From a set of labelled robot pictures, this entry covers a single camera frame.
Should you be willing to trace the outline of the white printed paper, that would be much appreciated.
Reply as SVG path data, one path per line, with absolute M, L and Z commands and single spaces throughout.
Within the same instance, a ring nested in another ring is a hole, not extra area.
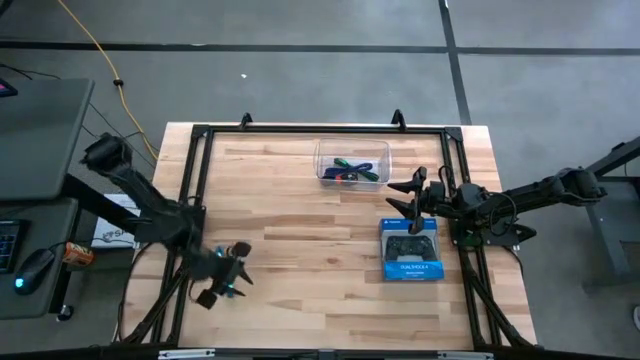
M 106 194 L 106 198 L 127 209 L 135 216 L 141 211 L 137 205 L 125 194 Z M 140 244 L 135 241 L 133 234 L 128 233 L 103 218 L 98 218 L 91 243 L 92 248 L 131 248 L 138 249 Z

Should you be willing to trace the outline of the orange snack packet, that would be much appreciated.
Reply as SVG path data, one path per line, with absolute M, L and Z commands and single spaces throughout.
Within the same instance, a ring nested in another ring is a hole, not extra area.
M 95 255 L 90 248 L 85 246 L 67 242 L 64 247 L 64 254 L 62 257 L 62 261 L 64 263 L 86 267 L 90 265 L 95 259 Z

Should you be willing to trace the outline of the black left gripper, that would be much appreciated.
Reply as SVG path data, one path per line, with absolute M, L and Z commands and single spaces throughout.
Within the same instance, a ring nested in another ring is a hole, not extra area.
M 253 284 L 245 270 L 245 258 L 251 250 L 249 243 L 237 242 L 226 248 L 218 246 L 215 250 L 208 249 L 199 254 L 192 263 L 192 281 L 210 280 L 211 285 L 201 291 L 195 302 L 211 309 L 219 297 L 246 297 L 246 294 L 236 288 L 235 282 L 237 278 L 242 278 Z

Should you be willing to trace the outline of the silver table bracket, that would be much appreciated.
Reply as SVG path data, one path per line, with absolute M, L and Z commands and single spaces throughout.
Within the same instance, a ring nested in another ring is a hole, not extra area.
M 438 360 L 495 360 L 494 355 L 472 351 L 438 351 Z
M 157 360 L 208 360 L 215 356 L 214 349 L 173 349 L 160 351 Z

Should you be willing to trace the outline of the black keyboard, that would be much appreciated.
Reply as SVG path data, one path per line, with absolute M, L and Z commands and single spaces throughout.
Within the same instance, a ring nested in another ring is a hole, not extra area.
M 25 226 L 23 220 L 0 221 L 0 274 L 13 272 Z

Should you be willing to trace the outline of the dark keyboard desk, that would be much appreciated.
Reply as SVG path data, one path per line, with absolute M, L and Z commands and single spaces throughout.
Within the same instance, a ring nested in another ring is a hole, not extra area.
M 38 318 L 58 314 L 64 303 L 70 271 L 62 261 L 65 244 L 72 239 L 79 216 L 74 200 L 0 205 L 0 221 L 26 222 L 12 273 L 0 274 L 0 320 Z M 30 295 L 14 291 L 14 278 L 22 262 L 38 249 L 51 249 L 55 260 L 38 289 Z

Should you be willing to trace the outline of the blue DualShock controller box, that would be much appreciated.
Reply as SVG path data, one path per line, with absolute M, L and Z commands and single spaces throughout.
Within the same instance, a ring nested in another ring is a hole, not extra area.
M 439 281 L 444 279 L 438 225 L 435 218 L 423 220 L 417 234 L 408 232 L 412 222 L 383 218 L 379 222 L 381 262 L 385 281 Z

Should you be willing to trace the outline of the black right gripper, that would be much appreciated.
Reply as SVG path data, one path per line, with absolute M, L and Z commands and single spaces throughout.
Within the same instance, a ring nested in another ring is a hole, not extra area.
M 388 187 L 405 193 L 413 194 L 410 202 L 386 198 L 386 202 L 395 208 L 404 218 L 411 219 L 409 233 L 416 235 L 424 228 L 423 212 L 433 216 L 436 208 L 444 201 L 445 185 L 442 182 L 431 181 L 428 186 L 424 185 L 427 178 L 427 169 L 419 167 L 412 179 L 406 182 L 389 183 Z

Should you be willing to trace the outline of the black metal table frame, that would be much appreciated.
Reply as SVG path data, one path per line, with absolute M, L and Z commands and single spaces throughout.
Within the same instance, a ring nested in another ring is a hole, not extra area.
M 235 350 L 469 350 L 473 346 L 459 255 L 440 221 L 445 276 L 435 282 L 382 278 L 378 224 L 392 217 L 389 188 L 320 184 L 315 148 L 331 138 L 339 155 L 381 142 L 392 177 L 418 167 L 454 169 L 492 191 L 501 187 L 484 126 L 171 123 L 154 185 L 206 208 L 209 246 L 247 241 L 251 282 L 213 308 L 183 287 L 153 331 L 184 347 Z

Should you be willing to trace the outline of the black computer mouse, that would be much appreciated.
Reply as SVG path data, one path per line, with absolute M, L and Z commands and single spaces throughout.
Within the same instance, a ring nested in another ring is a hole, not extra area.
M 14 291 L 18 295 L 30 295 L 44 280 L 55 260 L 54 252 L 42 248 L 31 253 L 19 266 L 14 278 Z

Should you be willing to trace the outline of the grey desk top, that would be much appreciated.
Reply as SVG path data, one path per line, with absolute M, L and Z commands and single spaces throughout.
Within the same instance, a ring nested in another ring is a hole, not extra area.
M 94 82 L 9 84 L 17 93 L 0 97 L 0 201 L 54 199 L 62 192 Z

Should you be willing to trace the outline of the black metal stand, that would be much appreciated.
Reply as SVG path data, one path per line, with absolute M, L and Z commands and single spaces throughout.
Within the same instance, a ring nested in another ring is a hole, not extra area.
M 640 266 L 628 259 L 626 245 L 640 246 L 640 175 L 615 175 L 640 160 L 640 136 L 614 146 L 586 167 L 566 167 L 550 178 L 550 196 L 556 203 L 584 207 L 605 270 L 588 281 L 588 291 L 640 285 Z

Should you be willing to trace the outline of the clear plastic container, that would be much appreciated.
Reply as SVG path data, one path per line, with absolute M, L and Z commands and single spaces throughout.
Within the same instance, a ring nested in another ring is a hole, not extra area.
M 376 192 L 391 178 L 391 149 L 380 140 L 321 138 L 313 165 L 316 178 L 326 188 Z

